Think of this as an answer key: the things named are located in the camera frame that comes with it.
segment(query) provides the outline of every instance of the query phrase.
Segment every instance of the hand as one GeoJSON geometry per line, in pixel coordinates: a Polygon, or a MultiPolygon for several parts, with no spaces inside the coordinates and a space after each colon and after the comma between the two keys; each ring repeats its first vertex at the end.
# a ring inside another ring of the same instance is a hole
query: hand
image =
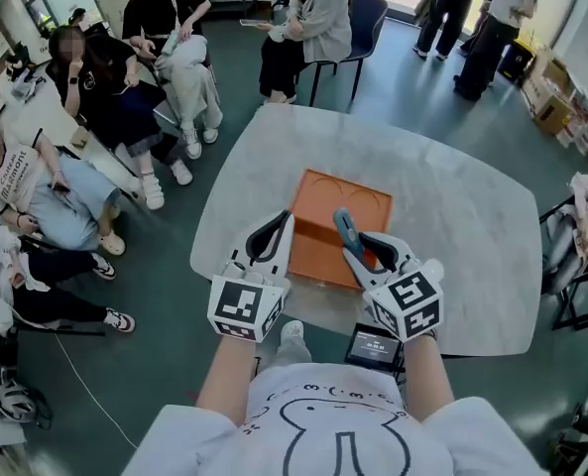
{"type": "Polygon", "coordinates": [[[17,263],[16,261],[12,263],[12,276],[10,277],[9,282],[15,290],[25,283],[25,272],[23,272],[23,269],[20,267],[20,263],[17,263]]]}
{"type": "Polygon", "coordinates": [[[52,190],[59,190],[60,192],[70,191],[70,187],[68,186],[62,171],[56,171],[54,173],[54,178],[52,179],[52,190]]]}
{"type": "Polygon", "coordinates": [[[261,23],[260,25],[256,25],[256,28],[262,30],[263,32],[271,32],[274,28],[274,25],[271,23],[261,23]]]}
{"type": "Polygon", "coordinates": [[[31,215],[21,215],[18,217],[18,227],[21,229],[23,234],[32,234],[38,231],[40,226],[38,220],[31,215]]]}
{"type": "Polygon", "coordinates": [[[185,23],[183,23],[181,28],[178,30],[178,41],[180,43],[187,41],[191,35],[192,35],[192,22],[189,19],[187,19],[187,20],[185,20],[185,23]]]}
{"type": "Polygon", "coordinates": [[[155,43],[150,39],[142,39],[142,44],[140,45],[139,56],[142,59],[148,60],[156,60],[157,57],[153,53],[155,50],[155,43]]]}
{"type": "Polygon", "coordinates": [[[139,84],[139,77],[137,77],[137,74],[126,74],[124,84],[129,88],[135,88],[139,84]]]}
{"type": "Polygon", "coordinates": [[[84,62],[82,61],[82,59],[74,59],[68,65],[68,77],[77,77],[79,72],[82,70],[83,66],[84,62]]]}

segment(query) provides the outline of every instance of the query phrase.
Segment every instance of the floor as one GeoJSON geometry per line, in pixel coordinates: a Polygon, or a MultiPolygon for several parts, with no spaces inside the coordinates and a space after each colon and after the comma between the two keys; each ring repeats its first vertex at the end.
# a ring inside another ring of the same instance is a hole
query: floor
{"type": "MultiPolygon", "coordinates": [[[[70,284],[85,298],[131,313],[138,328],[132,335],[60,338],[95,398],[136,444],[163,405],[194,403],[207,371],[217,336],[205,318],[209,286],[189,267],[190,247],[216,175],[261,103],[257,79],[264,35],[235,21],[207,23],[204,29],[225,113],[218,142],[193,164],[191,186],[179,187],[161,173],[164,209],[150,213],[125,205],[118,226],[128,249],[113,260],[115,282],[84,277],[70,284]]],[[[404,127],[462,150],[529,188],[539,212],[566,197],[566,183],[576,171],[588,172],[587,161],[542,135],[520,94],[500,77],[477,104],[455,96],[451,79],[463,59],[452,54],[446,63],[423,62],[411,51],[416,33],[387,21],[375,54],[364,63],[355,100],[349,101],[355,64],[346,64],[335,77],[324,70],[315,106],[404,127]]],[[[300,77],[300,104],[309,99],[312,76],[308,69],[300,77]]],[[[577,303],[588,308],[588,287],[577,303]]],[[[576,402],[588,397],[588,329],[550,331],[555,308],[553,298],[542,300],[527,354],[446,362],[456,396],[488,399],[540,463],[548,440],[568,423],[576,402]]],[[[286,320],[279,319],[262,352],[274,350],[286,320]]],[[[314,326],[305,335],[317,361],[342,360],[347,337],[314,326]]],[[[21,347],[23,378],[55,411],[51,431],[26,429],[37,474],[119,474],[133,448],[75,378],[55,337],[23,332],[21,347]]]]}

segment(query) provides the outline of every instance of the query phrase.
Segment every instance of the cable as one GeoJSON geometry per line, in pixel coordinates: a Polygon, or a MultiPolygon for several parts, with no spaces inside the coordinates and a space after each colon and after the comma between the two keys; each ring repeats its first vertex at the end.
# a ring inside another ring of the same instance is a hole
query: cable
{"type": "Polygon", "coordinates": [[[62,343],[59,340],[59,337],[56,333],[54,333],[54,336],[56,337],[56,340],[58,341],[59,347],[62,350],[62,352],[64,353],[64,356],[66,356],[66,359],[68,360],[68,364],[71,366],[71,369],[73,369],[73,372],[75,373],[75,376],[77,377],[77,379],[79,379],[79,382],[82,383],[82,386],[84,387],[84,390],[86,390],[86,392],[88,393],[88,395],[90,395],[91,399],[93,399],[93,401],[97,404],[97,406],[102,410],[102,412],[106,415],[106,417],[108,417],[111,421],[113,421],[113,424],[115,426],[117,426],[117,429],[120,431],[120,433],[122,434],[122,436],[126,439],[126,441],[133,446],[135,449],[137,449],[137,445],[133,443],[133,441],[131,439],[128,438],[128,435],[126,435],[126,433],[124,433],[124,430],[122,430],[122,427],[119,425],[119,423],[117,421],[115,421],[115,419],[113,419],[113,416],[111,416],[106,409],[104,409],[102,407],[102,405],[97,402],[97,399],[93,396],[93,394],[91,393],[91,391],[88,389],[88,386],[86,386],[86,383],[84,383],[84,380],[80,377],[80,375],[77,373],[77,370],[75,370],[75,365],[73,365],[73,362],[71,361],[70,357],[68,356],[68,353],[66,352],[66,349],[64,349],[64,346],[62,345],[62,343]]]}

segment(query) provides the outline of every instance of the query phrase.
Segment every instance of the white marble table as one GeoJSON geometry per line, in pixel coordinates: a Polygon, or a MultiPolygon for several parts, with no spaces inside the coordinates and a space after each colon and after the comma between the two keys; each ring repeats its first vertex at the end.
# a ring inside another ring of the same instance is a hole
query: white marble table
{"type": "MultiPolygon", "coordinates": [[[[234,235],[291,205],[306,168],[394,198],[389,233],[445,267],[443,353],[525,353],[538,313],[541,248],[533,195],[513,179],[418,134],[292,105],[261,108],[207,199],[190,264],[211,279],[234,235]]],[[[286,314],[350,335],[355,292],[292,274],[286,314]]]]}

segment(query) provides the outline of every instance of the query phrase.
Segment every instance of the orange box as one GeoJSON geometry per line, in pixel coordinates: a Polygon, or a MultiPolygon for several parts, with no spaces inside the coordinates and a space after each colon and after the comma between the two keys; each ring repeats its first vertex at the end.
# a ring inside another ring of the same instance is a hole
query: orange box
{"type": "MultiPolygon", "coordinates": [[[[295,217],[289,271],[316,281],[359,290],[342,256],[342,240],[333,224],[338,208],[348,209],[358,231],[388,230],[393,197],[363,185],[306,170],[291,211],[295,217]]],[[[375,256],[366,251],[366,263],[375,256]]]]}

